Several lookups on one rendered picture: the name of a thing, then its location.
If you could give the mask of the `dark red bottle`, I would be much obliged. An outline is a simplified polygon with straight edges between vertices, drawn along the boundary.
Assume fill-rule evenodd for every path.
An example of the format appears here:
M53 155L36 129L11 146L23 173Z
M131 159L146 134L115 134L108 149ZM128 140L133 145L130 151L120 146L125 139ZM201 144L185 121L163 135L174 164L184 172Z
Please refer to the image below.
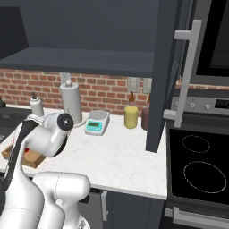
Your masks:
M147 106L142 109L142 114L141 114L141 128L145 131L148 129L149 106L150 106L150 99L148 99Z

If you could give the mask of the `white paper towel roll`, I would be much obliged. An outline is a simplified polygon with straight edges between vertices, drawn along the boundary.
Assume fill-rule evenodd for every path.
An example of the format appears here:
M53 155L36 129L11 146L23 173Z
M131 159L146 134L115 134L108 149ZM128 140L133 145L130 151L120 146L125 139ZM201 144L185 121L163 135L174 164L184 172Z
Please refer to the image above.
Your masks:
M81 97L79 84L71 80L66 80L60 86L64 111L73 119L75 127L80 127L86 122L86 116L81 111Z

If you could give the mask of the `dark base cabinet door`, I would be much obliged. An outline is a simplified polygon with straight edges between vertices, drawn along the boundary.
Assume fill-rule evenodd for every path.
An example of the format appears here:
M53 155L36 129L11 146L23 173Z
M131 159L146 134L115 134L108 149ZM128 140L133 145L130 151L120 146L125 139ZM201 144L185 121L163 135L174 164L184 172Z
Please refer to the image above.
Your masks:
M106 195L107 220L104 229L159 229L165 202L109 191Z

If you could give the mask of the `wooden tray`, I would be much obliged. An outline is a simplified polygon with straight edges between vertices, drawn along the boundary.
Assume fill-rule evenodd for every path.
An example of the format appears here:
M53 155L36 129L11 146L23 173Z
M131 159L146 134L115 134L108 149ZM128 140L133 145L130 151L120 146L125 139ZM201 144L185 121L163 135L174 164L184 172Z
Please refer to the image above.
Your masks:
M13 145L9 145L1 152L4 159L9 158L12 148ZM45 158L45 156L39 154L38 152L26 149L24 152L22 163L26 166L37 168L45 160Z

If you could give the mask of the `yellow bottle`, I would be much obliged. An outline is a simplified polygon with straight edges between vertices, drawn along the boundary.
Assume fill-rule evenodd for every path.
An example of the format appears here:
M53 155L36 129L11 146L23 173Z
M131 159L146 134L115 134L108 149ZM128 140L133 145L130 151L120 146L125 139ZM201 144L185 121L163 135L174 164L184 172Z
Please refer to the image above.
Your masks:
M139 110L135 106L133 92L130 94L129 103L124 108L124 126L127 129L134 129L138 124Z

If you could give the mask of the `grey wall outlet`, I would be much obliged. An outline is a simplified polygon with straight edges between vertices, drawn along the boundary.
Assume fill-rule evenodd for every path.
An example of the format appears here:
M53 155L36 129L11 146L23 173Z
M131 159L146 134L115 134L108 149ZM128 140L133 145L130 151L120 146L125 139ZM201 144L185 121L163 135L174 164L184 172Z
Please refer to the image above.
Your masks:
M140 79L136 77L129 77L127 79L127 91L139 93L140 92Z
M61 83L70 84L72 82L71 74L68 72L61 72L60 78L61 78Z
M145 78L143 80L143 89L142 93L143 94L148 94L151 92L151 85L152 85L152 80L150 78Z

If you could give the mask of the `dark sink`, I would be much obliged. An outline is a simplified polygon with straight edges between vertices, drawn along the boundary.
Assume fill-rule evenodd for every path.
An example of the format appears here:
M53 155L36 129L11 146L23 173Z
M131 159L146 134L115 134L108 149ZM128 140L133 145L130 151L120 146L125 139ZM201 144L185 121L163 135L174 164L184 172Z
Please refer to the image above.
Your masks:
M0 144L11 135L15 128L31 114L30 109L0 108Z

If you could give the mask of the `dark open cabinet door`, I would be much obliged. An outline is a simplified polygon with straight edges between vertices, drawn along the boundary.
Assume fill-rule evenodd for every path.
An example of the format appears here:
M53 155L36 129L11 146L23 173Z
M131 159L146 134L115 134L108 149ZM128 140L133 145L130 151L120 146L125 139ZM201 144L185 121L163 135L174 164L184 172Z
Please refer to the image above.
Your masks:
M181 70L184 44L174 38L177 30L188 30L193 0L159 0L146 150L157 153L165 125L164 111L170 107Z

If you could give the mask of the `microwave oven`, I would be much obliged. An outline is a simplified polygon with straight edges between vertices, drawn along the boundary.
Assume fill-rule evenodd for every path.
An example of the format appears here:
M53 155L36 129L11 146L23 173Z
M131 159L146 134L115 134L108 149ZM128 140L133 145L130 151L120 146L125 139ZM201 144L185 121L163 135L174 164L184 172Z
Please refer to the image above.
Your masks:
M201 20L191 83L229 86L229 0L194 0L191 18Z

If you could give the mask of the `white dispenser bottle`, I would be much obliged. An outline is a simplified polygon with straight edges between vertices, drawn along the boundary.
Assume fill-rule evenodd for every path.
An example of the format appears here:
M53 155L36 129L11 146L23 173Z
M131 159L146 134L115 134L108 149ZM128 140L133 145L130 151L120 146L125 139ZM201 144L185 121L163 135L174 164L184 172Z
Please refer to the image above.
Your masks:
M35 93L31 94L30 108L34 115L39 116L39 117L44 115L42 101L39 97L35 95Z

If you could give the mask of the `teal and grey kitchen scale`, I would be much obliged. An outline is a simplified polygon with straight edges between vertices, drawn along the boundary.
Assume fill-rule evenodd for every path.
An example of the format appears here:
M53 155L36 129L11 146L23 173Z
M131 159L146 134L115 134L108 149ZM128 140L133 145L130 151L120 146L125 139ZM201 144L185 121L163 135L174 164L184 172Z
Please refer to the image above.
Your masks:
M110 114L104 110L93 110L89 113L85 124L85 133L93 136L102 136L110 121Z

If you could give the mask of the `dark wall cabinet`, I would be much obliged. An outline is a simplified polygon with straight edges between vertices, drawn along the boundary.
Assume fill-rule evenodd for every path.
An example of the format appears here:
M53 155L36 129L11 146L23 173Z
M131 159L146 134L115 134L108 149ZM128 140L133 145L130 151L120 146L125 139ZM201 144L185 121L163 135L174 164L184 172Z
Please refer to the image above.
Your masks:
M159 0L0 0L0 68L151 77Z

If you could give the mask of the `black hob stove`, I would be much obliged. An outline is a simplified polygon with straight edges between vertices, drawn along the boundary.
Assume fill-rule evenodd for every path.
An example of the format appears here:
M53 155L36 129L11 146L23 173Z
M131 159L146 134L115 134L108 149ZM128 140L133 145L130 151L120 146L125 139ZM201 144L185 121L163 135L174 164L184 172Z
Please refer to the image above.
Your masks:
M166 155L163 229L200 229L175 224L174 207L229 219L229 91L188 91L181 127L166 122Z

